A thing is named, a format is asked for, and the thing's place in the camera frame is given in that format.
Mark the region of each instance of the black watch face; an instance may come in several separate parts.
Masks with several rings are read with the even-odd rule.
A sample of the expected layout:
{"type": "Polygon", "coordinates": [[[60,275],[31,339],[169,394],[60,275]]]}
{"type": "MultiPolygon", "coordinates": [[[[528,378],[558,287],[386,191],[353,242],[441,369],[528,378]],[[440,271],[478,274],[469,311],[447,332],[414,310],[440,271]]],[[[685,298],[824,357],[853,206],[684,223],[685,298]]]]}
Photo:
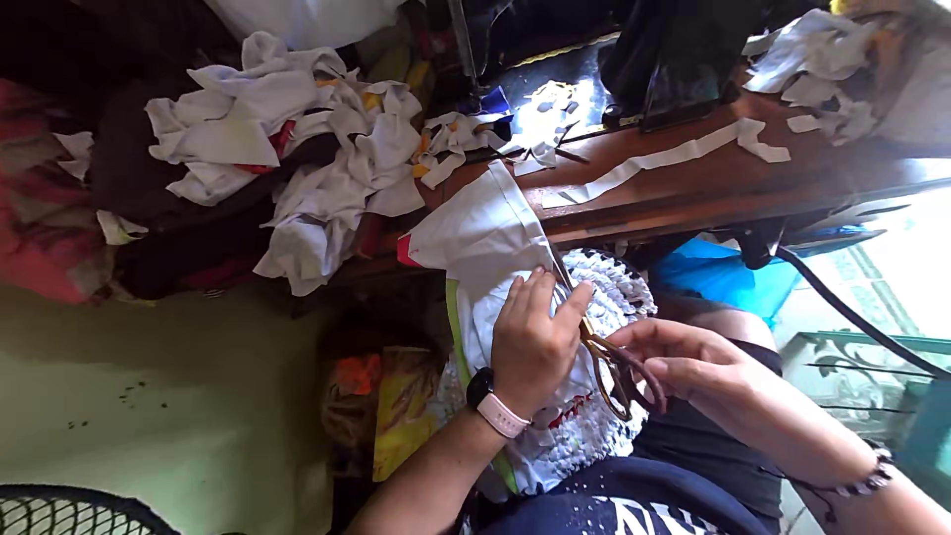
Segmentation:
{"type": "Polygon", "coordinates": [[[492,369],[484,367],[475,373],[466,388],[466,404],[473,409],[478,408],[478,404],[494,390],[492,369]]]}

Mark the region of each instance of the smartwatch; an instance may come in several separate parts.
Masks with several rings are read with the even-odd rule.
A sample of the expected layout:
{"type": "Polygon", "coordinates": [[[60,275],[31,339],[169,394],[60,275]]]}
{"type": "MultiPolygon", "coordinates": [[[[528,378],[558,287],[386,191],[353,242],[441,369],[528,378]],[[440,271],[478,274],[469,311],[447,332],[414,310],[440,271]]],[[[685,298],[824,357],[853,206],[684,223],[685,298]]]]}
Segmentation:
{"type": "Polygon", "coordinates": [[[495,397],[495,376],[492,369],[477,371],[466,388],[466,404],[477,411],[501,435],[513,439],[529,422],[518,417],[495,397]]]}

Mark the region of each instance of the scissors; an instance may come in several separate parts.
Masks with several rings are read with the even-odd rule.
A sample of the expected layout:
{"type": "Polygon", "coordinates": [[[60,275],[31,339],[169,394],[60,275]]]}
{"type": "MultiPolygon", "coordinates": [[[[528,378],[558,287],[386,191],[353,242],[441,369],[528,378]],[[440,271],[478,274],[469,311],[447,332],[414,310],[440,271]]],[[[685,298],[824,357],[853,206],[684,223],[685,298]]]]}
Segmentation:
{"type": "MultiPolygon", "coordinates": [[[[558,278],[561,279],[561,283],[565,285],[568,291],[574,291],[572,278],[565,268],[564,262],[561,260],[561,253],[559,253],[554,246],[552,246],[552,253],[558,278]]],[[[560,292],[562,301],[568,299],[568,294],[565,293],[564,288],[556,287],[556,290],[560,292]]],[[[660,386],[660,382],[630,351],[618,347],[595,334],[588,314],[581,317],[579,328],[581,329],[581,343],[584,344],[592,356],[594,379],[597,382],[598,390],[600,390],[605,403],[608,404],[608,408],[611,409],[611,412],[613,412],[615,416],[624,422],[631,420],[631,399],[636,401],[638,405],[645,408],[651,414],[664,414],[667,412],[667,395],[664,394],[664,389],[660,386]],[[604,362],[608,365],[608,370],[611,371],[611,376],[614,379],[613,394],[617,397],[617,402],[619,402],[623,408],[618,408],[615,405],[617,402],[611,398],[611,392],[608,392],[605,388],[604,381],[601,379],[599,362],[604,362]],[[648,388],[650,388],[650,392],[653,394],[653,403],[649,402],[647,398],[641,394],[640,390],[637,389],[637,378],[635,374],[640,374],[641,377],[647,381],[648,388]]]]}

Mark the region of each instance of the person's left hand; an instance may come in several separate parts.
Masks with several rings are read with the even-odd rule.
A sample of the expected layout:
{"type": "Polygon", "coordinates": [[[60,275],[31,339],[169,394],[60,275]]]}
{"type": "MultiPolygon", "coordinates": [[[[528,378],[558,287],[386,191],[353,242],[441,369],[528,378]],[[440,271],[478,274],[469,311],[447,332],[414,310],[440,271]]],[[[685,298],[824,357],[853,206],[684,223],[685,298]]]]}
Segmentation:
{"type": "Polygon", "coordinates": [[[528,281],[515,277],[493,330],[495,396],[525,420],[545,406],[571,371],[581,337],[578,324],[592,298],[592,285],[584,281],[552,317],[554,283],[542,267],[528,281]]]}

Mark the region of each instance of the pink watch strap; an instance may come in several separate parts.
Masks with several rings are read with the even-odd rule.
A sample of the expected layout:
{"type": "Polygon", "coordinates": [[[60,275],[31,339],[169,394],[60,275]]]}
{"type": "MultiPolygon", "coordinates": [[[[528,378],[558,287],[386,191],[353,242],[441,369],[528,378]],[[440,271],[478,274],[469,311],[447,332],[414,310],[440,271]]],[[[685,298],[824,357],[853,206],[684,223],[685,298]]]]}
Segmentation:
{"type": "Polygon", "coordinates": [[[528,420],[522,420],[509,410],[504,403],[495,397],[495,394],[489,394],[482,398],[482,401],[478,404],[478,412],[492,427],[495,427],[496,431],[510,439],[517,437],[518,433],[522,432],[522,429],[531,423],[528,420]]]}

